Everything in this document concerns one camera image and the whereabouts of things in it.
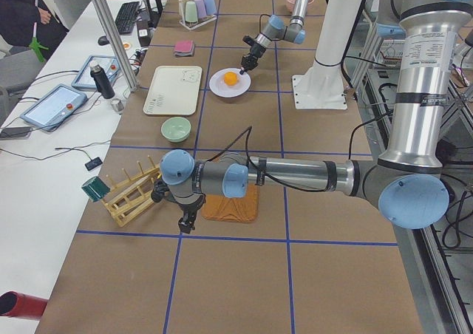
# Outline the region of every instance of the white plate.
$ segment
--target white plate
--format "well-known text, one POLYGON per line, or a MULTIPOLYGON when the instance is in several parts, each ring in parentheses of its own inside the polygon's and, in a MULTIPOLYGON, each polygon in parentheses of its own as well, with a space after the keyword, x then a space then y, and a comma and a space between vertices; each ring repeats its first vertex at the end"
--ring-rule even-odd
POLYGON ((248 90, 251 84, 251 78, 248 73, 243 73, 243 75, 240 75, 239 69, 238 68, 227 68, 227 69, 222 69, 212 75, 212 78, 210 78, 210 90, 215 94, 218 95, 222 98, 234 98, 238 95, 243 94, 248 90), (225 84, 223 81, 223 75, 227 72, 233 72, 238 74, 238 83, 235 85, 229 86, 225 84))

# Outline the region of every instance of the person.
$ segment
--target person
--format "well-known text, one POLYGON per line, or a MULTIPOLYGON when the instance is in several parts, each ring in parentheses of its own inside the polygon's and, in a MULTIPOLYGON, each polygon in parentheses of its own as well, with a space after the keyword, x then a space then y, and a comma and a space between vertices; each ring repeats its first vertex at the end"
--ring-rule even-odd
POLYGON ((49 48, 41 49, 48 59, 66 37, 67 29, 51 14, 43 0, 0 0, 0 35, 12 46, 28 47, 33 38, 33 26, 37 22, 38 42, 49 48))

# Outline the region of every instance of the black thermos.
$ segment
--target black thermos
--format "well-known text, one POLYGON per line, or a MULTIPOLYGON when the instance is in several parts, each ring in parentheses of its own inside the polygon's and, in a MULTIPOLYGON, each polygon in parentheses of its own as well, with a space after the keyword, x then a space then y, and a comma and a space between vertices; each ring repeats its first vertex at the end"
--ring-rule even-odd
POLYGON ((109 78, 106 76, 105 70, 96 62, 90 61, 90 76, 94 78, 97 90, 102 93, 103 98, 111 99, 115 96, 109 78))

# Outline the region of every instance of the green bowl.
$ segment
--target green bowl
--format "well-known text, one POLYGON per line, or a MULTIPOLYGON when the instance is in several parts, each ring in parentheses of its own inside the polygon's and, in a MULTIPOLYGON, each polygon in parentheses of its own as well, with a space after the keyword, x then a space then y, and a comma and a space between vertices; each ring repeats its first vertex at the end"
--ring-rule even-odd
POLYGON ((184 117, 171 117, 164 121, 161 133, 169 142, 179 143, 191 134, 191 123, 184 117))

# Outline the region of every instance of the white pillar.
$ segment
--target white pillar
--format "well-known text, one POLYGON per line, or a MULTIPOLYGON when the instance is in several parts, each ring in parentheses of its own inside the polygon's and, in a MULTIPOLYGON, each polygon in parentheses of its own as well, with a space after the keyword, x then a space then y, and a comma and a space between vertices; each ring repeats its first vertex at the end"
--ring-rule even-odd
POLYGON ((361 0, 329 0, 316 59, 304 75, 293 75, 296 109, 346 109, 340 62, 361 0))

